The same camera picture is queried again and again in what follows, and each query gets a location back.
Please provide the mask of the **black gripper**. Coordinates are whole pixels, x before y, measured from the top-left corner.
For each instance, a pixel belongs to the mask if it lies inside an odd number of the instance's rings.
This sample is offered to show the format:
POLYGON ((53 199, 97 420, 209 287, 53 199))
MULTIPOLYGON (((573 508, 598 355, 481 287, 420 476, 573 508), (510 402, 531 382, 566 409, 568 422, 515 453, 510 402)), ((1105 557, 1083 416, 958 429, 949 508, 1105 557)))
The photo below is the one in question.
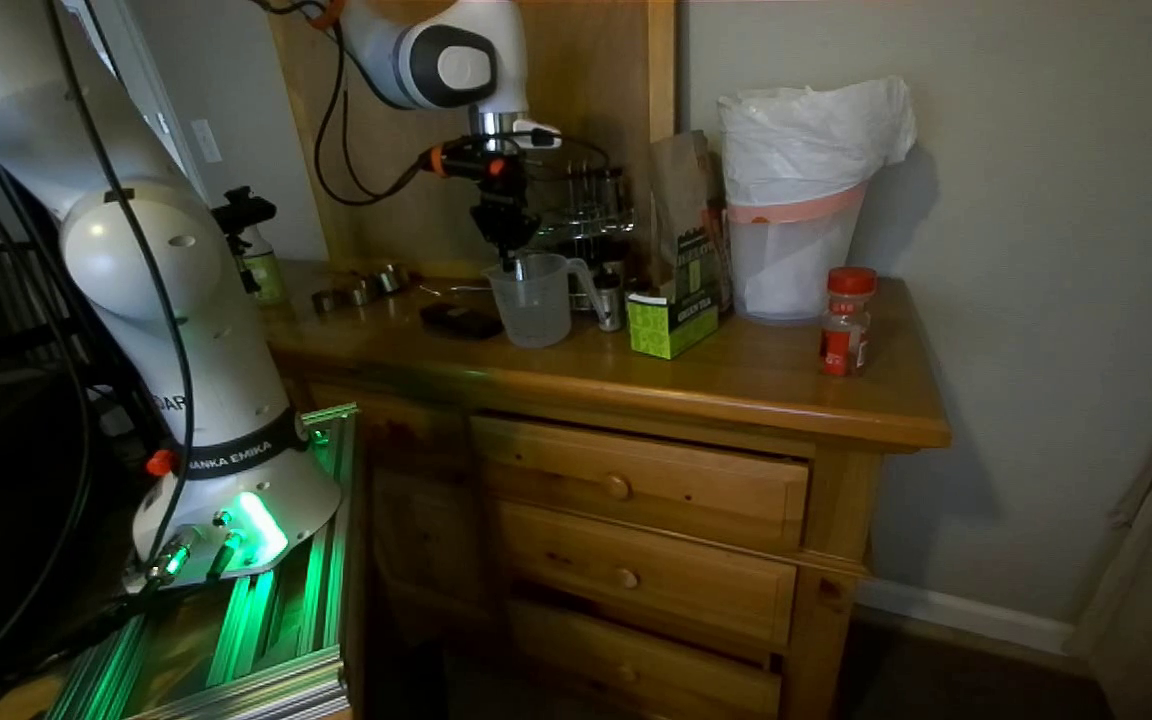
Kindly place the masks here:
POLYGON ((530 211, 530 154, 552 150, 555 142, 555 133, 503 133, 459 134, 441 146, 441 170, 481 188, 472 222, 500 254, 514 254, 537 235, 539 220, 530 211))

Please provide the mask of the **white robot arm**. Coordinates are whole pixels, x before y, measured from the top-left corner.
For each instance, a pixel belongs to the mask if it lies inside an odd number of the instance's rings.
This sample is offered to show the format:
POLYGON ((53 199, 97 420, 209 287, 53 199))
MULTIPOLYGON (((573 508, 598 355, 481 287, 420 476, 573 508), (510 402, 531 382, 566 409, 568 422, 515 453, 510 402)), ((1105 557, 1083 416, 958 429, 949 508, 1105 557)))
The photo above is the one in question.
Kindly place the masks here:
MULTIPOLYGON (((562 138, 530 114, 515 0, 453 0, 396 25, 374 0, 292 0, 394 108, 463 108, 424 154, 519 207, 519 154, 562 138)), ((58 0, 0 0, 0 168, 58 220, 67 278, 141 371, 168 462, 132 517, 132 575, 189 587, 281 562, 339 508, 317 471, 234 244, 58 0)))

